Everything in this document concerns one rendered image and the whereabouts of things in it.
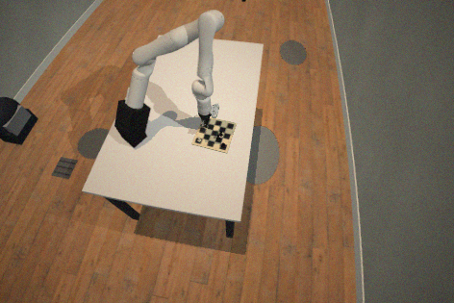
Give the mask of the chessboard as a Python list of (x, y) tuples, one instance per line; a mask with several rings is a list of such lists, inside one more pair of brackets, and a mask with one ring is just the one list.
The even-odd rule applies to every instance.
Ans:
[[(208, 128), (204, 128), (199, 125), (192, 145), (227, 153), (236, 126), (237, 123), (235, 122), (210, 117)], [(220, 131), (222, 132), (223, 136), (219, 136), (220, 141), (217, 141), (217, 134), (220, 134)], [(197, 141), (198, 137), (200, 137), (201, 139), (200, 142)], [(221, 147), (222, 142), (225, 143), (225, 148)]]

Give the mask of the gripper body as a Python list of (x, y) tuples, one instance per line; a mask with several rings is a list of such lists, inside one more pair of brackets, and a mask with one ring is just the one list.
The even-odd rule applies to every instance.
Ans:
[[(203, 122), (203, 121), (204, 121), (204, 122), (207, 122), (207, 118), (209, 118), (209, 117), (211, 116), (210, 114), (208, 114), (208, 115), (202, 115), (202, 114), (200, 114), (200, 113), (198, 113), (198, 115), (202, 118), (202, 122)], [(207, 117), (207, 118), (206, 118), (206, 117)], [(205, 118), (206, 118), (206, 119), (205, 119)]]

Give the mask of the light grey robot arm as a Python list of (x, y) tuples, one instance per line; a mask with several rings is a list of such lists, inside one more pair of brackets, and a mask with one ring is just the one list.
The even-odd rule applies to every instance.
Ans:
[(212, 106), (210, 97), (214, 92), (212, 76), (214, 66), (213, 40), (214, 34), (223, 27), (224, 20), (224, 15), (219, 11), (204, 12), (193, 22), (177, 27), (137, 48), (133, 52), (132, 59), (138, 67), (133, 70), (125, 104), (134, 109), (141, 109), (157, 57), (175, 52), (198, 38), (197, 76), (203, 81), (195, 80), (192, 83), (191, 90), (197, 100), (198, 112), (202, 115), (210, 114), (212, 118), (217, 118), (219, 104)]

